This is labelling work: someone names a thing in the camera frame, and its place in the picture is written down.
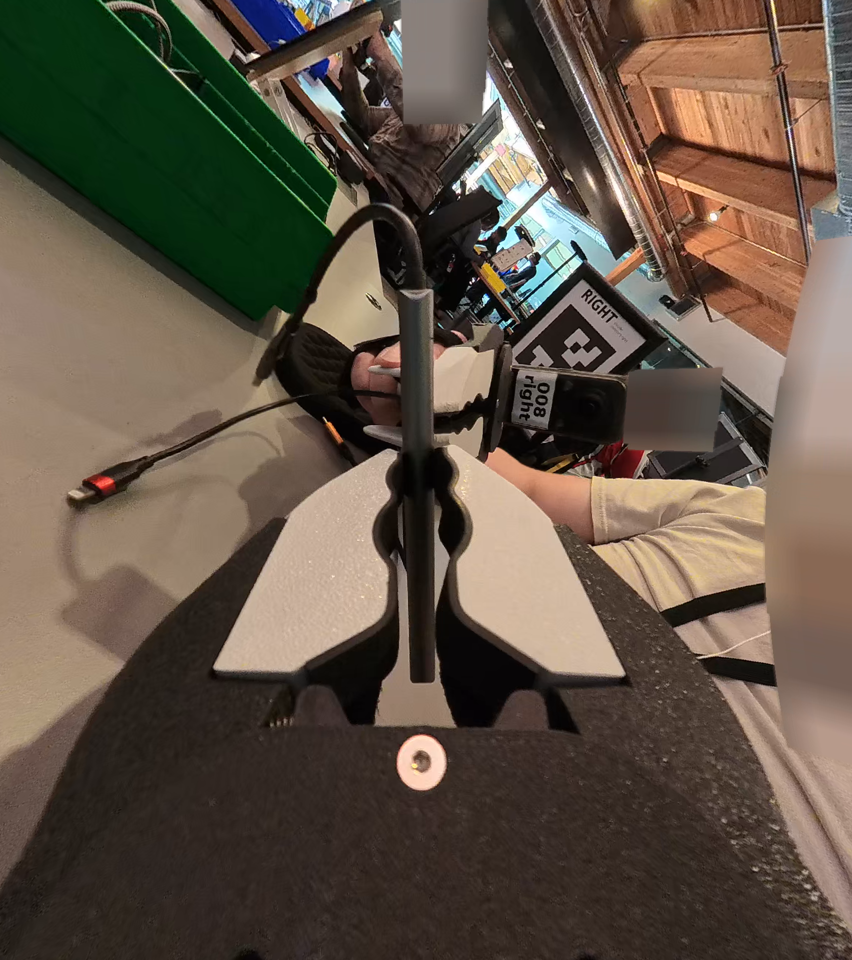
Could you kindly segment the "green plastic box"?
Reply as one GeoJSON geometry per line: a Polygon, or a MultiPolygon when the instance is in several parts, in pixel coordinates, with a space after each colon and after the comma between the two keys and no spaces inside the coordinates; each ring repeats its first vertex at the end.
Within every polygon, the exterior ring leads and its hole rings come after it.
{"type": "Polygon", "coordinates": [[[0,1],[0,134],[259,320],[292,313],[334,174],[175,2],[0,1]]]}

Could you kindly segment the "person's right hand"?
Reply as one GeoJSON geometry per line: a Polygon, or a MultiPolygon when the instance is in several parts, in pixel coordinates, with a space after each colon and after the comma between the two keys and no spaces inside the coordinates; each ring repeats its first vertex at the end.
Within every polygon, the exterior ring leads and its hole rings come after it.
{"type": "Polygon", "coordinates": [[[378,426],[399,426],[401,402],[398,380],[378,373],[372,368],[398,369],[400,367],[400,344],[398,341],[371,343],[353,358],[350,369],[350,386],[357,393],[360,406],[369,414],[372,423],[378,426]]]}

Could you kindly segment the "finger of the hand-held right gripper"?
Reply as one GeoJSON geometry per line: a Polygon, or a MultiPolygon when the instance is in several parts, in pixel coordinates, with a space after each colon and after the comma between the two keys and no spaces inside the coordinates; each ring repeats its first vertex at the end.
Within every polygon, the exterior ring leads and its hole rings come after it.
{"type": "MultiPolygon", "coordinates": [[[[481,458],[486,422],[482,411],[468,411],[467,409],[436,410],[432,412],[432,440],[430,450],[458,447],[467,454],[481,458]]],[[[408,453],[423,453],[426,450],[425,441],[409,440],[409,430],[401,414],[398,426],[383,426],[370,423],[362,427],[362,434],[366,438],[381,442],[393,449],[408,453]]]]}
{"type": "Polygon", "coordinates": [[[474,346],[432,346],[432,412],[460,413],[492,390],[497,354],[474,346]]]}

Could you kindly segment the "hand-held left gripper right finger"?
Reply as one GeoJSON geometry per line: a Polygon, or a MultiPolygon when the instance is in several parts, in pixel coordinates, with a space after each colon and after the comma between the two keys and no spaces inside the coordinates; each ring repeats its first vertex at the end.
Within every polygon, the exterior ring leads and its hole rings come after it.
{"type": "Polygon", "coordinates": [[[437,461],[439,678],[458,727],[493,726],[516,691],[612,688],[627,671],[547,514],[458,446],[437,461]]]}

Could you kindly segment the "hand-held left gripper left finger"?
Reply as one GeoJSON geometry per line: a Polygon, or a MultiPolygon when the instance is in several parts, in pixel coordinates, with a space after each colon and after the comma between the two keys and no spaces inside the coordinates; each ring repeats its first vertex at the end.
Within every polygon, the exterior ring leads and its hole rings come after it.
{"type": "Polygon", "coordinates": [[[336,693],[371,724],[398,657],[397,453],[318,488],[287,516],[213,664],[216,678],[336,693]]]}

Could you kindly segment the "person's right forearm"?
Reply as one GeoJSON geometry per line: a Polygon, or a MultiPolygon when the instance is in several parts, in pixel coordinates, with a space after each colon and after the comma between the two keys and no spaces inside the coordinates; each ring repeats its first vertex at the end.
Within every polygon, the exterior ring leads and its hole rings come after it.
{"type": "Polygon", "coordinates": [[[485,463],[525,494],[553,525],[568,527],[590,546],[596,544],[592,479],[537,470],[502,449],[490,452],[485,463]]]}

